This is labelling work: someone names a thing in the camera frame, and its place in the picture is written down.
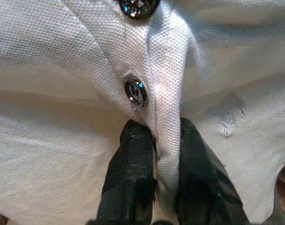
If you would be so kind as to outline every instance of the white fabric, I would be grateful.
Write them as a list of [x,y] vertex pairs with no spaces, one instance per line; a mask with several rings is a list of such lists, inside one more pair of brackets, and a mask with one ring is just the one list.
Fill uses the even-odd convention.
[[[147,86],[143,109],[124,93],[128,72]],[[285,165],[285,0],[161,0],[145,21],[111,0],[0,1],[0,213],[17,224],[94,217],[129,118],[156,137],[172,217],[180,115],[249,219],[266,219]]]

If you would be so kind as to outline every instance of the button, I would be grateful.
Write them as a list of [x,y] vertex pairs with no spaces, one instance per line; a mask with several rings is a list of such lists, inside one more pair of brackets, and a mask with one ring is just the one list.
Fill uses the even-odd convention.
[[134,75],[124,78],[124,90],[129,100],[139,108],[147,105],[147,93],[144,84]]
[[119,0],[123,13],[134,20],[143,20],[157,9],[160,0]]

